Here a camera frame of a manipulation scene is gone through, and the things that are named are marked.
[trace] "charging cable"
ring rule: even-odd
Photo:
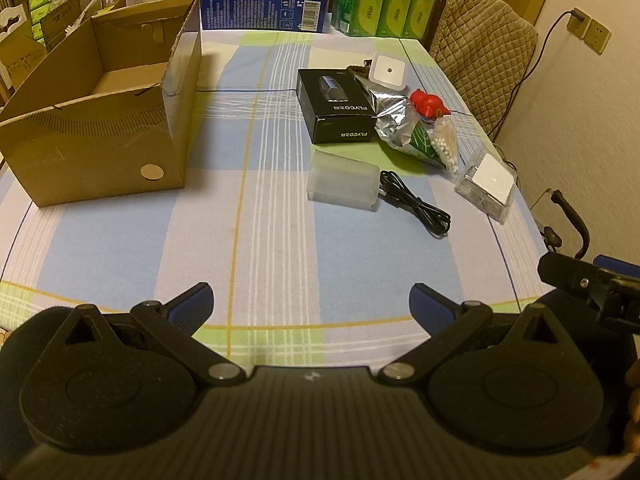
[[[491,139],[492,133],[500,127],[500,125],[504,122],[505,118],[507,117],[507,113],[511,109],[511,104],[513,102],[513,97],[514,97],[514,95],[516,93],[516,90],[518,88],[520,88],[520,85],[522,83],[524,83],[527,79],[529,79],[529,76],[531,74],[533,74],[533,71],[537,68],[538,64],[540,63],[540,59],[542,59],[542,53],[545,51],[546,42],[549,40],[549,36],[551,36],[551,33],[553,32],[554,28],[556,28],[556,25],[560,22],[560,20],[562,20],[568,14],[572,15],[579,22],[583,22],[584,21],[584,16],[581,15],[579,12],[576,12],[575,10],[566,10],[565,12],[560,14],[560,16],[558,17],[556,22],[553,25],[551,25],[551,28],[549,29],[548,33],[546,34],[545,42],[542,44],[542,48],[540,49],[540,54],[538,54],[538,59],[536,60],[536,63],[533,65],[533,68],[531,70],[529,70],[529,73],[527,73],[527,75],[523,76],[522,79],[520,81],[518,81],[516,86],[514,86],[513,89],[511,90],[511,95],[509,96],[509,101],[507,102],[507,107],[504,109],[504,113],[502,114],[502,117],[500,118],[500,120],[497,123],[495,123],[495,126],[487,134],[487,137],[489,137],[489,139]],[[498,134],[496,134],[496,136],[495,136],[495,138],[493,139],[492,142],[495,142],[495,139],[497,139]]]
[[[415,196],[395,171],[380,171],[380,195],[391,205],[412,211],[433,236],[442,238],[449,232],[451,216]]]

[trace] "chair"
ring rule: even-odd
[[[504,114],[538,34],[501,0],[435,0],[422,44],[484,130]]]

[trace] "electrical outlet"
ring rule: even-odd
[[[589,28],[591,17],[578,9],[578,7],[574,7],[574,10],[575,12],[581,14],[584,20],[580,21],[578,18],[574,18],[573,16],[571,16],[569,18],[569,22],[566,24],[566,30],[568,30],[574,36],[582,39],[587,32],[587,28]]]
[[[611,32],[607,27],[596,20],[591,20],[587,33],[584,35],[584,42],[598,54],[602,54],[610,37]]]

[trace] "plaid tablecloth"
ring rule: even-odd
[[[194,136],[183,190],[39,209],[0,175],[0,326],[55,304],[127,311],[209,282],[216,306],[196,338],[238,364],[367,364],[428,337],[408,294],[424,282],[454,301],[517,312],[546,292],[545,250],[518,193],[505,225],[453,184],[378,142],[317,149],[397,171],[452,216],[431,237],[404,210],[306,199],[312,150],[294,92],[299,68],[344,68],[375,52],[410,63],[408,85],[440,95],[469,157],[488,142],[417,41],[338,33],[204,32]]]

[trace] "finger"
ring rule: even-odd
[[[636,361],[625,375],[625,383],[632,388],[640,386],[640,359]]]
[[[640,424],[630,421],[625,428],[625,450],[629,453],[640,452]]]

